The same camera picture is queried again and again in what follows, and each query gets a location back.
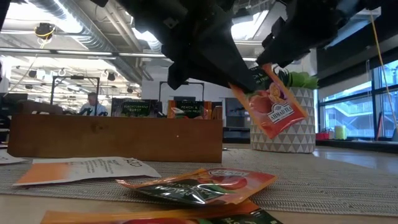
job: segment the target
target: person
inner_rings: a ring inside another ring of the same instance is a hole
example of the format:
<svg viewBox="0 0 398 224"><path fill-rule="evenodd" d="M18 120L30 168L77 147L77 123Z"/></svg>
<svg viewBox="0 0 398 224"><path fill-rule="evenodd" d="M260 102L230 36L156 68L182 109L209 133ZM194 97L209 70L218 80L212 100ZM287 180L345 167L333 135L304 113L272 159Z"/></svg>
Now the person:
<svg viewBox="0 0 398 224"><path fill-rule="evenodd" d="M97 94L94 92L91 92L88 94L87 97L88 103L85 103L81 109L80 112L82 112L84 109L86 108L90 108L91 109L91 113L89 114L90 116L94 116L95 113L95 104L97 103ZM99 115L102 112L107 112L105 106L101 105L100 103L97 103L97 114Z"/></svg>

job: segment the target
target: white paper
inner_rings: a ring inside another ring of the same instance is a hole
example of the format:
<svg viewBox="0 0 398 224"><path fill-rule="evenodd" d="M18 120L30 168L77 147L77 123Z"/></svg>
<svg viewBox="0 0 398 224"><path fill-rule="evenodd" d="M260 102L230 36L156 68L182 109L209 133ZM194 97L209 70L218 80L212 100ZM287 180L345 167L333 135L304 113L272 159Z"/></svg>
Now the white paper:
<svg viewBox="0 0 398 224"><path fill-rule="evenodd" d="M155 169L134 158L34 159L30 170L14 185L51 184L90 178L139 175L161 177Z"/></svg>
<svg viewBox="0 0 398 224"><path fill-rule="evenodd" d="M7 153L6 149L0 149L0 164L12 164L16 162L26 161L26 159L15 158Z"/></svg>

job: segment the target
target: desk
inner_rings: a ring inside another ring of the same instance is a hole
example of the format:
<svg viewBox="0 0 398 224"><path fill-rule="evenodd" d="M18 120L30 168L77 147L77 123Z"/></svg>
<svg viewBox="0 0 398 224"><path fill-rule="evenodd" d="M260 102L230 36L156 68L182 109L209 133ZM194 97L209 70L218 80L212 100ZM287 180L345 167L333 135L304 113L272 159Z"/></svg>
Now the desk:
<svg viewBox="0 0 398 224"><path fill-rule="evenodd" d="M108 202L66 198L29 197L0 195L1 223L38 224L47 210L61 212L124 213L164 210L165 206L147 203ZM357 215L320 215L294 212L269 212L285 224L329 224L329 223L397 223L398 218Z"/></svg>

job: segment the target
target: woven table mat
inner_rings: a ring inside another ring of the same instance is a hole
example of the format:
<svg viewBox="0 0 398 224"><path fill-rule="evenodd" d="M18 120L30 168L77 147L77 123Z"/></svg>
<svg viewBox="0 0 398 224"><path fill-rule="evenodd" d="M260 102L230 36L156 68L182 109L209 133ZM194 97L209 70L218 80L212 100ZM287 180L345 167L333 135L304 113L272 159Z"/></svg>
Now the woven table mat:
<svg viewBox="0 0 398 224"><path fill-rule="evenodd" d="M223 152L222 164L146 162L163 177L199 168L230 167L274 174L279 179L251 197L266 210L398 217L398 175L311 154L282 154L248 149ZM24 162L0 166L0 194L84 198L123 202L174 203L132 192L114 179L13 187L30 167ZM150 180L121 177L131 183Z"/></svg>

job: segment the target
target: plant pot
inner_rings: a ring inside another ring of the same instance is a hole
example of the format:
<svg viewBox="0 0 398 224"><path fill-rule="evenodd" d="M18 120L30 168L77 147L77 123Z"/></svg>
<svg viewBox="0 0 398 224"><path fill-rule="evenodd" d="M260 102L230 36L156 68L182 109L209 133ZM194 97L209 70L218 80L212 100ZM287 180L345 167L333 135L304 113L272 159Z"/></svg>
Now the plant pot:
<svg viewBox="0 0 398 224"><path fill-rule="evenodd" d="M308 117L283 130L274 139L267 137L256 124L251 123L251 149L270 152L312 153L315 149L315 108L313 90L290 87Z"/></svg>

